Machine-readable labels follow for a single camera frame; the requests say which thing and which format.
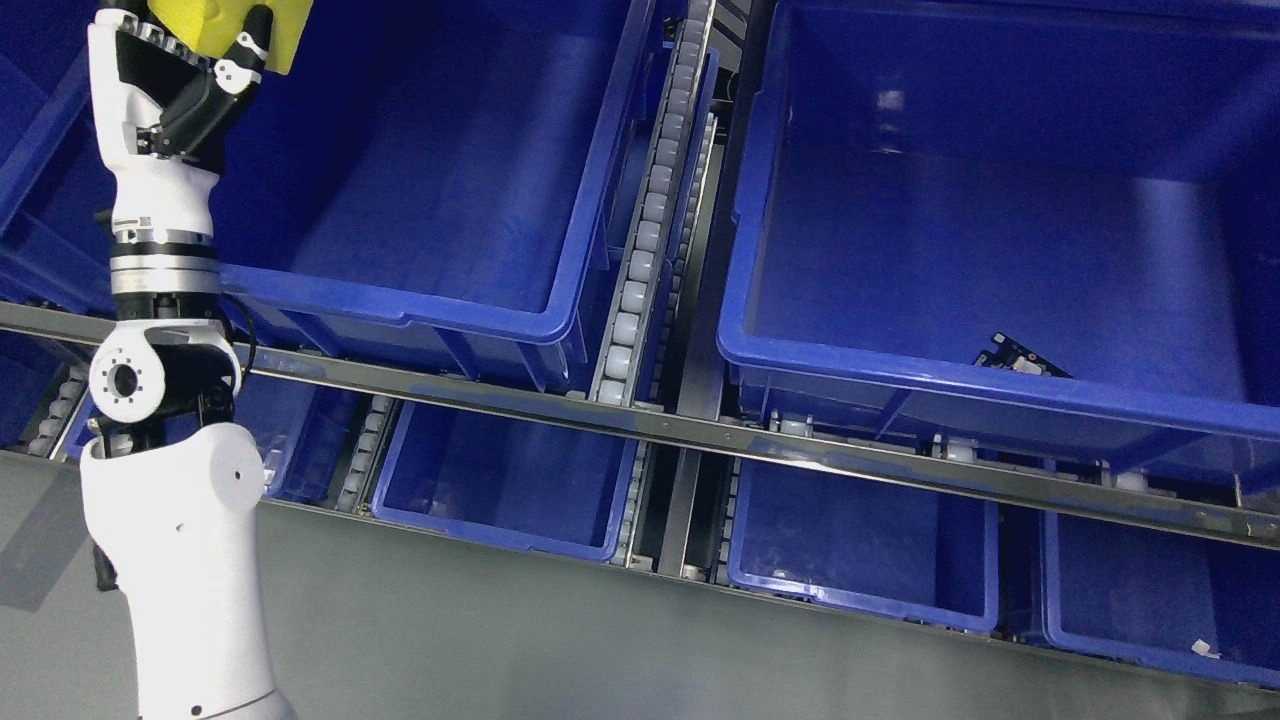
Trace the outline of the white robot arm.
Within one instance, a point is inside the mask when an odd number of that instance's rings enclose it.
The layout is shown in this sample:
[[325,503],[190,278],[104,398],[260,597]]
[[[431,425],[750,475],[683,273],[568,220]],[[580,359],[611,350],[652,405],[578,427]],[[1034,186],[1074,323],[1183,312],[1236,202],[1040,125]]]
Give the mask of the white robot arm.
[[244,369],[209,222],[105,211],[116,323],[90,364],[79,461],[101,589],[120,591],[142,719],[293,719],[269,650],[256,510],[236,423]]

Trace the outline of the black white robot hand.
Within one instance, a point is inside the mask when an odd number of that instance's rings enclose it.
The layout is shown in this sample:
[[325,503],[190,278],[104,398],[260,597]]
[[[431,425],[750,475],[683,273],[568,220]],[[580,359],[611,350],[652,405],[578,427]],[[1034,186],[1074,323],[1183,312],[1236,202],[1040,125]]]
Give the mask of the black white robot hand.
[[225,137],[268,72],[273,22],[250,10],[220,56],[188,49],[146,1],[104,1],[87,28],[102,164],[115,181],[108,229],[119,243],[206,243]]

